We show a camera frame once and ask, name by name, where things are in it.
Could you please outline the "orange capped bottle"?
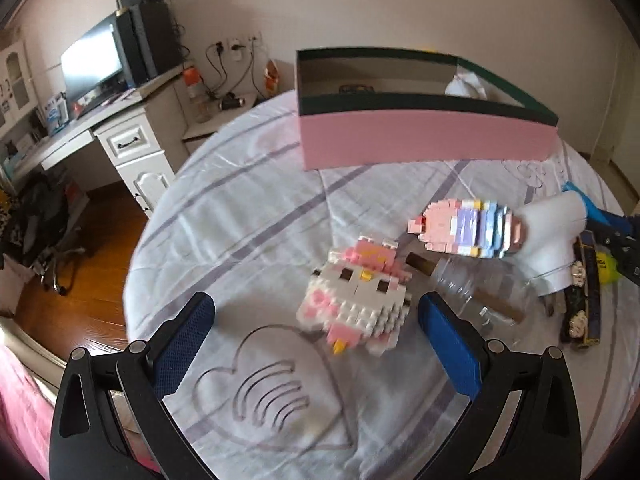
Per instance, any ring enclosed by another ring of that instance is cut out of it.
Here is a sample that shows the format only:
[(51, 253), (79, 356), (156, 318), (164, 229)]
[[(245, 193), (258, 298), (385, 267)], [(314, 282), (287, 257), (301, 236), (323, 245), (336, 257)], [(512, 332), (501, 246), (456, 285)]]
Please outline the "orange capped bottle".
[(186, 85), (186, 93), (194, 107), (195, 121), (200, 124), (208, 122), (210, 119), (209, 97), (200, 72), (196, 67), (191, 66), (183, 70), (182, 76)]

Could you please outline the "black office chair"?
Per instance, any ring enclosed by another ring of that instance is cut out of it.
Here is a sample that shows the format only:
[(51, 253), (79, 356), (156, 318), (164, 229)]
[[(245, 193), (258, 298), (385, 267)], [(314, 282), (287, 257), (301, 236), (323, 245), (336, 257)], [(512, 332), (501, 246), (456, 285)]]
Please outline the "black office chair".
[(79, 216), (88, 196), (65, 172), (55, 176), (35, 171), (15, 195), (1, 194), (1, 269), (17, 264), (29, 270), (43, 289), (65, 296), (60, 269), (85, 255), (80, 244)]

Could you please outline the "white astronaut figurine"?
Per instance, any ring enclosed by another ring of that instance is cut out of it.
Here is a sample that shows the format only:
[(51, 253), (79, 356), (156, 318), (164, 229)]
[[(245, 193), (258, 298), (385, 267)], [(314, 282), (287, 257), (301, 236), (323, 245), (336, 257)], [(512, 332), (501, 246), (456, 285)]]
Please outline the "white astronaut figurine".
[(480, 77), (473, 72), (457, 72), (448, 82), (445, 89), (446, 96), (458, 96), (474, 100), (487, 101), (487, 91)]

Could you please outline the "white glass-door cabinet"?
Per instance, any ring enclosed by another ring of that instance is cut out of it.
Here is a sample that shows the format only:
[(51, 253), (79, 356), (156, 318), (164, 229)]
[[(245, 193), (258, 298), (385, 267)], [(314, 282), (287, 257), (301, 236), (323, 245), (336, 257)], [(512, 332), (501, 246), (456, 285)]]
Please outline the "white glass-door cabinet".
[(24, 42), (18, 40), (1, 51), (1, 136), (6, 136), (38, 105)]

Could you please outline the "pink green storage box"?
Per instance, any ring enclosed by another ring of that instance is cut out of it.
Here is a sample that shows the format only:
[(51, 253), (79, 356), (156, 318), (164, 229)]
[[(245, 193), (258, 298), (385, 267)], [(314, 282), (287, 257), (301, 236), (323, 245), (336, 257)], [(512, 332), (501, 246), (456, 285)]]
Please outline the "pink green storage box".
[[(446, 96), (455, 73), (488, 100)], [(380, 47), (300, 50), (298, 124), (306, 169), (391, 162), (548, 158), (557, 114), (512, 82), (451, 54)]]

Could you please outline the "black computer monitor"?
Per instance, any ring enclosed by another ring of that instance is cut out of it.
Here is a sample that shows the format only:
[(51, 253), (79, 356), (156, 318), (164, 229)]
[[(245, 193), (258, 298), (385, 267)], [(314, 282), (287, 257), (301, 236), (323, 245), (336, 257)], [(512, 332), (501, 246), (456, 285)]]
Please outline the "black computer monitor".
[(66, 101), (75, 117), (128, 88), (117, 40), (112, 13), (61, 54)]

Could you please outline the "white computer desk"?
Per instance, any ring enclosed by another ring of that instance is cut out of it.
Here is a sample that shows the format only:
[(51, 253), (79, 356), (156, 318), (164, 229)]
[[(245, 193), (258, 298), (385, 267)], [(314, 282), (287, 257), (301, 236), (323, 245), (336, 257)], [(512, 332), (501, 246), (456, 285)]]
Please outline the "white computer desk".
[(178, 65), (73, 120), (38, 142), (16, 169), (2, 170), (1, 182), (14, 191), (32, 170), (50, 170), (98, 141), (139, 207), (152, 216), (189, 157), (182, 140), (190, 127), (183, 71)]

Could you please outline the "striped white tablecloth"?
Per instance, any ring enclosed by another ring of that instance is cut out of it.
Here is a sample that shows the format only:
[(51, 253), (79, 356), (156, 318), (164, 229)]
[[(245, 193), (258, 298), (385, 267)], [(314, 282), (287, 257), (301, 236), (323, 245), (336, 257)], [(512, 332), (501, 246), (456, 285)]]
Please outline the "striped white tablecloth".
[(221, 479), (409, 479), (468, 405), (420, 330), (431, 280), (369, 270), (420, 252), (430, 203), (546, 204), (574, 183), (620, 205), (561, 144), (544, 162), (409, 162), (305, 170), (288, 92), (232, 120), (181, 167), (134, 250), (130, 339), (197, 292), (215, 323), (167, 407)]

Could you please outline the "pastel brick figure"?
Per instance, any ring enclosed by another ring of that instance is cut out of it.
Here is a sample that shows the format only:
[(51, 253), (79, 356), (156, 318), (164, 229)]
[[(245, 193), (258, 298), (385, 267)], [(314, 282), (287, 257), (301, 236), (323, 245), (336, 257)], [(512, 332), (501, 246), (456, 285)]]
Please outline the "pastel brick figure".
[(526, 225), (514, 211), (493, 200), (438, 200), (408, 220), (407, 232), (429, 252), (493, 259), (518, 252)]

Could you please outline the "hello kitty brick figure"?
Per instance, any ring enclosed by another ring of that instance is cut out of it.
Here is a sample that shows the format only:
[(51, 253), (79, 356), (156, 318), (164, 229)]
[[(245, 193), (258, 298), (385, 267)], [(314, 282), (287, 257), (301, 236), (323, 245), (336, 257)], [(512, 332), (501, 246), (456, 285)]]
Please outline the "hello kitty brick figure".
[(361, 235), (333, 248), (313, 270), (296, 318), (307, 332), (320, 330), (334, 354), (363, 346), (382, 356), (398, 343), (411, 309), (411, 274), (397, 259), (398, 244)]

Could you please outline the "black computer tower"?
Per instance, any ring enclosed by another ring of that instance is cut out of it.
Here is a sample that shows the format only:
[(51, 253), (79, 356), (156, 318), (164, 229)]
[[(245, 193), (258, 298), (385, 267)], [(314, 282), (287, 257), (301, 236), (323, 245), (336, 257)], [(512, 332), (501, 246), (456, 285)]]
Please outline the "black computer tower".
[(168, 5), (142, 2), (116, 15), (122, 66), (128, 84), (139, 87), (182, 63)]

